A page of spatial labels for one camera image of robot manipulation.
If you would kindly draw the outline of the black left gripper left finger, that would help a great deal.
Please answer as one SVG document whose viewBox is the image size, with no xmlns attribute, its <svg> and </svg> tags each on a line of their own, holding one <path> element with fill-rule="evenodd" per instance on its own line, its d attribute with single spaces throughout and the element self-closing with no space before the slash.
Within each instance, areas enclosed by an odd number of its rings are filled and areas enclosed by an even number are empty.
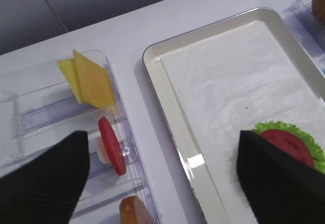
<svg viewBox="0 0 325 224">
<path fill-rule="evenodd" d="M 69 223 L 89 169 L 88 134 L 75 131 L 1 177 L 1 223 Z"/>
</svg>

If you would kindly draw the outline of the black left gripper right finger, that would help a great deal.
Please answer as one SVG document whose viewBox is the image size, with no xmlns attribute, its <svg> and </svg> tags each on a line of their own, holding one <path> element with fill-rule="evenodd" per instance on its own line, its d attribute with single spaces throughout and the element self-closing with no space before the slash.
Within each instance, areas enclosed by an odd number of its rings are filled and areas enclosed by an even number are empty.
<svg viewBox="0 0 325 224">
<path fill-rule="evenodd" d="M 324 174 L 253 131 L 241 131 L 240 185 L 258 223 L 324 223 Z"/>
</svg>

